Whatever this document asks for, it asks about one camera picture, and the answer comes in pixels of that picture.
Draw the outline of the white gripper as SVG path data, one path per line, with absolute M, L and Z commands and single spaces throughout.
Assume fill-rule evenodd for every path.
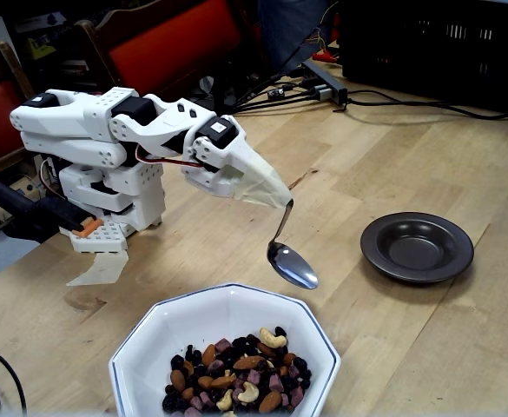
M 185 180 L 210 195 L 264 206 L 286 205 L 293 196 L 277 171 L 247 143 L 229 116 L 212 116 L 184 136 Z

